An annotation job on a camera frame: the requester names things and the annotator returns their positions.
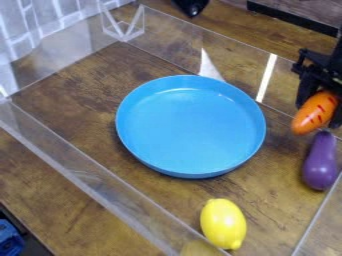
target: orange carrot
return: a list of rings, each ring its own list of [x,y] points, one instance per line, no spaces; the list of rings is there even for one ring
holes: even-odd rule
[[[297,112],[291,123],[293,133],[303,135],[322,127],[331,119],[337,105],[338,98],[331,92],[317,92]]]

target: black object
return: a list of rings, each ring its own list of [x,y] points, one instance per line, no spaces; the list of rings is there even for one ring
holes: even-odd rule
[[[199,15],[209,4],[209,0],[174,0],[181,10],[193,18]]]
[[[306,59],[310,61],[309,66],[305,65]],[[342,38],[331,55],[301,49],[291,70],[301,79],[295,100],[298,108],[321,88],[338,95],[339,103],[329,123],[329,128],[338,128],[342,125]]]
[[[278,10],[273,7],[269,7],[263,4],[258,4],[254,1],[247,1],[247,10],[250,10],[253,12],[258,12],[267,16],[271,16],[279,20],[283,20],[291,24],[295,24],[297,26],[301,26],[303,28],[314,30],[325,35],[329,35],[333,37],[337,37],[337,35],[338,35],[338,28],[335,28],[327,24],[323,24],[318,21],[303,18],[298,15],[294,15],[289,12],[281,11],[281,10]]]

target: blue plate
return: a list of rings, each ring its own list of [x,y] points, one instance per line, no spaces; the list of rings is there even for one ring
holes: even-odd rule
[[[237,87],[179,75],[152,80],[128,94],[116,130],[148,167],[194,179],[222,175],[250,159],[265,139],[266,122],[258,104]]]

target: blue bowl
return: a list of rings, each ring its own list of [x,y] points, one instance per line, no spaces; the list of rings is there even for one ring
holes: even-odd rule
[[[179,75],[139,86],[116,113],[119,138],[154,170],[181,178],[209,178],[234,170],[265,140],[257,102],[233,85]]]

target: wooden table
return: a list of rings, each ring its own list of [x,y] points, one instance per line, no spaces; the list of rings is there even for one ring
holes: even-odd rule
[[[142,2],[291,60],[302,47],[329,53],[335,44],[334,38],[219,1],[211,1],[193,20],[167,0]],[[22,72],[30,68],[24,61],[16,65]],[[106,75],[114,66],[120,72]],[[119,142],[111,125],[124,95],[155,77],[182,73],[167,62],[116,43],[19,92],[14,102],[195,229],[209,198],[223,196],[241,202],[251,229],[237,255],[289,255],[310,221],[306,214],[314,214],[323,199],[298,179],[303,155],[295,152],[305,152],[307,138],[291,144],[287,126],[271,121],[266,146],[251,163],[218,179],[193,182],[151,172]],[[263,110],[269,120],[278,120],[278,113]],[[162,255],[4,130],[0,136],[1,203],[56,255]],[[278,164],[267,165],[270,156]],[[213,192],[217,184],[222,190]],[[297,197],[305,202],[293,203]]]

